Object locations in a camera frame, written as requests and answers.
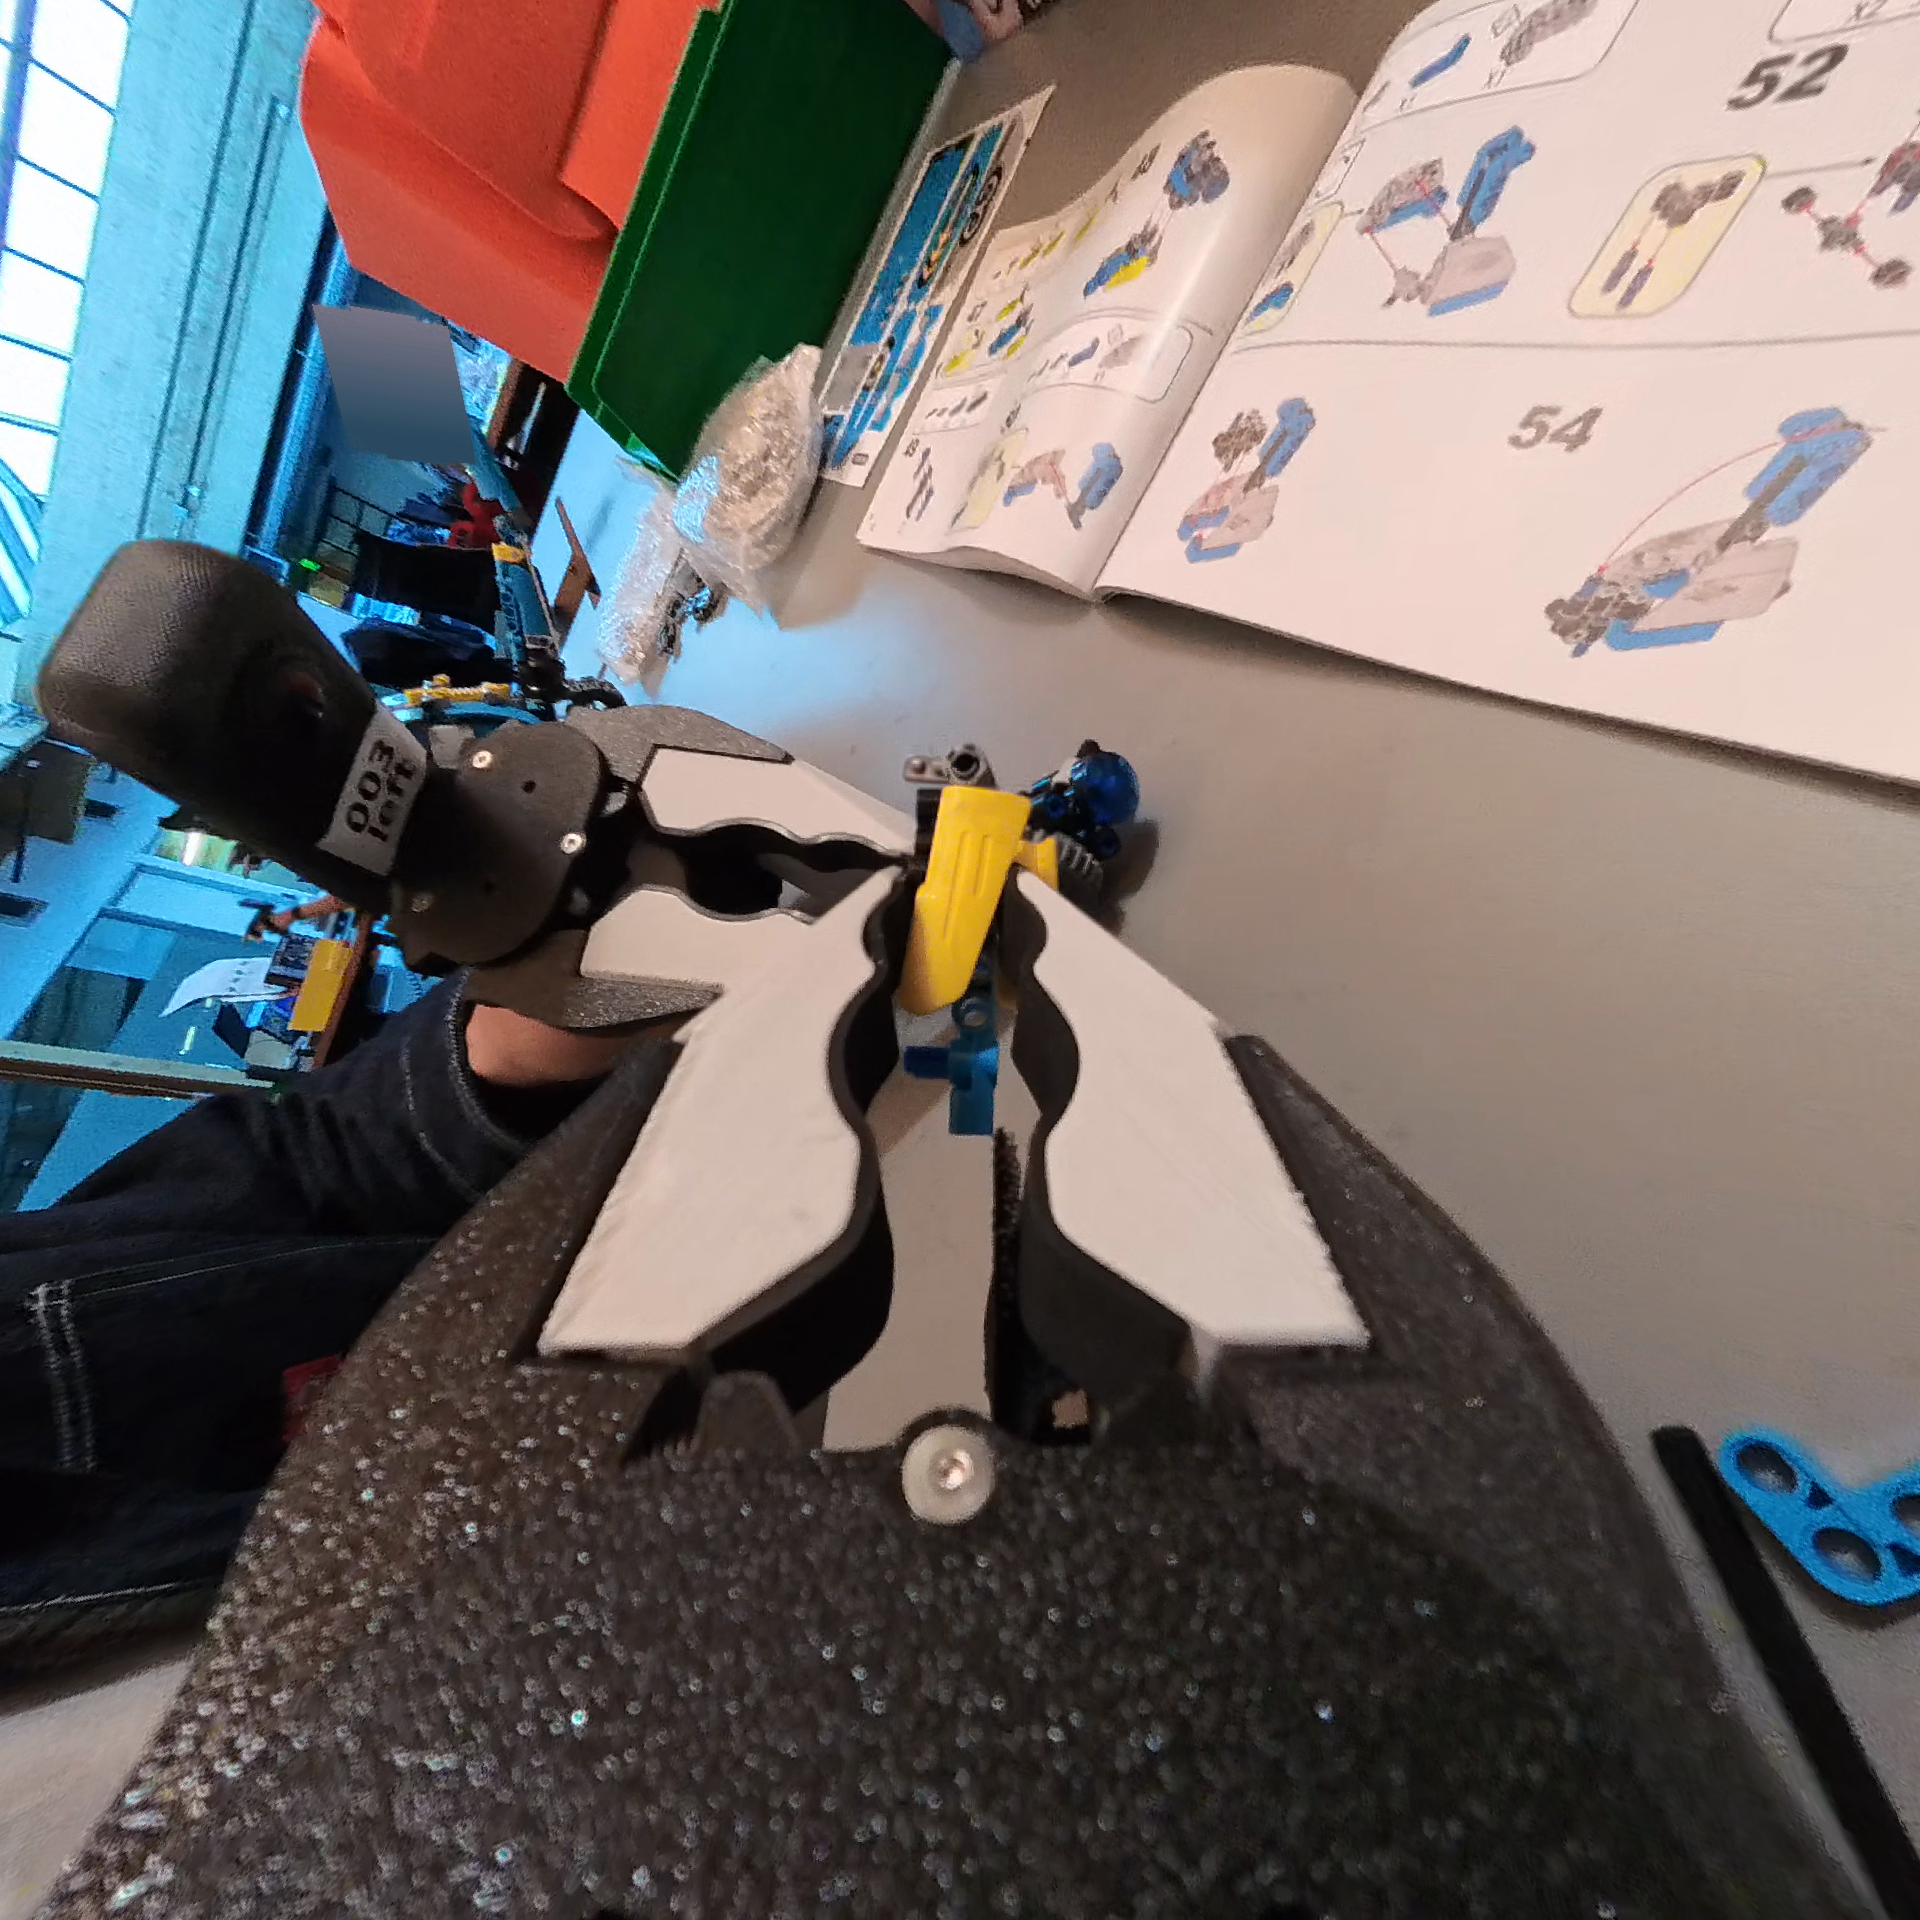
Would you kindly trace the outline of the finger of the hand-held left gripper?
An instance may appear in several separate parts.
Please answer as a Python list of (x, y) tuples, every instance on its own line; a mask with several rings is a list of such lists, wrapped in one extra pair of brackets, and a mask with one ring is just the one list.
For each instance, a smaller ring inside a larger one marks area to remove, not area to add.
[(791, 962), (815, 919), (785, 905), (721, 914), (671, 888), (620, 899), (583, 943), (583, 982), (726, 997)]
[(913, 814), (804, 760), (657, 747), (636, 806), (634, 878), (871, 873), (906, 867), (918, 845)]

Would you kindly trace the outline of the dark blue toy set box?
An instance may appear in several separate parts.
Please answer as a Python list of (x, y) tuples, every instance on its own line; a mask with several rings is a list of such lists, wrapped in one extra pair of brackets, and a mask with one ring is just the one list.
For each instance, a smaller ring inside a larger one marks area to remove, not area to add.
[(996, 45), (1020, 34), (1036, 18), (1054, 13), (1061, 3), (906, 3), (913, 16), (926, 25), (961, 62), (982, 57)]

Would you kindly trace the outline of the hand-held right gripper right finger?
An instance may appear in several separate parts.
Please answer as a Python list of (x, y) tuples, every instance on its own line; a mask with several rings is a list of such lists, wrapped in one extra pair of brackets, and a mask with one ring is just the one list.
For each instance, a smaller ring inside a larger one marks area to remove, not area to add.
[(1015, 1069), (1037, 1107), (1017, 1307), (1091, 1405), (1202, 1400), (1233, 1361), (1370, 1357), (1370, 1328), (1229, 1032), (1020, 872)]

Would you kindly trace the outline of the black brick axle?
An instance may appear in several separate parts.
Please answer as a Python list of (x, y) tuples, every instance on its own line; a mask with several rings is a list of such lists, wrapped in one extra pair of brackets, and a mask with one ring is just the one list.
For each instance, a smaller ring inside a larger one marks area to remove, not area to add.
[(1697, 1432), (1669, 1425), (1649, 1441), (1883, 1914), (1916, 1918), (1916, 1843), (1735, 1496)]

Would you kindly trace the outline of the blue yellow brick assembly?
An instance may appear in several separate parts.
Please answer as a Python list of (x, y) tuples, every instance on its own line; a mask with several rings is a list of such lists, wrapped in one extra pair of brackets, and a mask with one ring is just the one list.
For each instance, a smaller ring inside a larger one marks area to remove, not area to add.
[(1067, 845), (1028, 823), (1031, 798), (999, 789), (985, 752), (961, 744), (914, 754), (918, 893), (913, 903), (897, 1005), (906, 1018), (951, 1023), (949, 1040), (909, 1043), (903, 1069), (947, 1089), (949, 1133), (993, 1136), (1001, 990), (996, 918), (1015, 873), (1061, 889)]

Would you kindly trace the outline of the person's left forearm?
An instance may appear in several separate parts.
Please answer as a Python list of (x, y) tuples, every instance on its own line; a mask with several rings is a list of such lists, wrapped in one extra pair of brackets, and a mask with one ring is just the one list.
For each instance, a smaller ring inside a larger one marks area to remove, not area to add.
[(51, 1208), (6, 1215), (5, 1240), (314, 1238), (354, 1254), (411, 1241), (414, 1266), (614, 1069), (675, 1030), (612, 1033), (629, 1047), (591, 1085), (510, 1091), (468, 1072), (471, 1005), (459, 984), (435, 990), (341, 1064), (191, 1102)]

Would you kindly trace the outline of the open instruction booklet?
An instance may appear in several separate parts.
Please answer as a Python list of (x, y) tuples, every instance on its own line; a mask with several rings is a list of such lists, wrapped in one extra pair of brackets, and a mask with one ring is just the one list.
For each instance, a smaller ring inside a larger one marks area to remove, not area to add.
[(1435, 5), (999, 230), (859, 523), (1916, 785), (1916, 5)]

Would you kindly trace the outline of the white garment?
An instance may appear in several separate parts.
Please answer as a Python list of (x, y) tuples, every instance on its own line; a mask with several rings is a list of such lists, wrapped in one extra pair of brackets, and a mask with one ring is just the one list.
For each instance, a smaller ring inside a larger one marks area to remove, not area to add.
[(33, 1915), (125, 1784), (178, 1695), (194, 1638), (6, 1686), (3, 1695), (3, 1915)]

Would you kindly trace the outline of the blue perforated brick beam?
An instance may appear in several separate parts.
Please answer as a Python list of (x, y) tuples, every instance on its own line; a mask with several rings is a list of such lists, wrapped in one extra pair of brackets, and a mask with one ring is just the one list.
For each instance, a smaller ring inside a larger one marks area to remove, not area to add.
[(1730, 1432), (1717, 1470), (1765, 1534), (1829, 1597), (1889, 1609), (1918, 1600), (1918, 1469), (1844, 1481), (1790, 1435)]

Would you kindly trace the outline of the orange plastic bin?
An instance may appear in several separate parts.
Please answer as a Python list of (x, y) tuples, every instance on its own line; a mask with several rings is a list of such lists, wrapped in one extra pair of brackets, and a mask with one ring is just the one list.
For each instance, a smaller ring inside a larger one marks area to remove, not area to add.
[(319, 3), (299, 118), (349, 263), (564, 377), (697, 3)]

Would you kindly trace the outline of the green plastic bin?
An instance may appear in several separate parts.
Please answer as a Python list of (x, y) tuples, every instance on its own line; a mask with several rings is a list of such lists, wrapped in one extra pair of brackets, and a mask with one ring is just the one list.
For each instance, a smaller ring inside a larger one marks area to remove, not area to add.
[(825, 341), (947, 67), (898, 3), (697, 15), (567, 374), (579, 409), (681, 475), (754, 365)]

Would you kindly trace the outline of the black blue gear brick assembly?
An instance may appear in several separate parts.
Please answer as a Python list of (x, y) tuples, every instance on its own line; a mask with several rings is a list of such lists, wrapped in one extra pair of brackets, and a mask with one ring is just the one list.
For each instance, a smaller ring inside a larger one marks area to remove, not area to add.
[(1085, 739), (1055, 771), (1033, 783), (1023, 801), (1023, 864), (1094, 914), (1109, 901), (1138, 823), (1134, 763)]

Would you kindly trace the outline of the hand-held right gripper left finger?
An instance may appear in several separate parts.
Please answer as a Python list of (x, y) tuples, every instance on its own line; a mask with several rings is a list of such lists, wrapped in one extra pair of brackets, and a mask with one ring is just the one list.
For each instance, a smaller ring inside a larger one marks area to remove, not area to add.
[(708, 1361), (851, 1271), (883, 1223), (869, 1123), (897, 1072), (900, 870), (775, 918), (678, 1057), (540, 1331), (541, 1357)]

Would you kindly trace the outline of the blue sticker sheet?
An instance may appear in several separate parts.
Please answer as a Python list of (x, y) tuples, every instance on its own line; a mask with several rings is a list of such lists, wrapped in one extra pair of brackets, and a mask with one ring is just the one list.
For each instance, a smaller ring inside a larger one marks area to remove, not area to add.
[(859, 490), (873, 475), (1051, 94), (1045, 88), (949, 135), (903, 175), (898, 211), (822, 374), (822, 480)]

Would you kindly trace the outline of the dark denim jacket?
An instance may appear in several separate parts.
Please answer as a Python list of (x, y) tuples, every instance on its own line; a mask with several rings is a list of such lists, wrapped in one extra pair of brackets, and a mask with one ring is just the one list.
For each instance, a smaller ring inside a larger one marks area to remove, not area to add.
[(188, 1625), (411, 1241), (5, 1240), (3, 1665)]

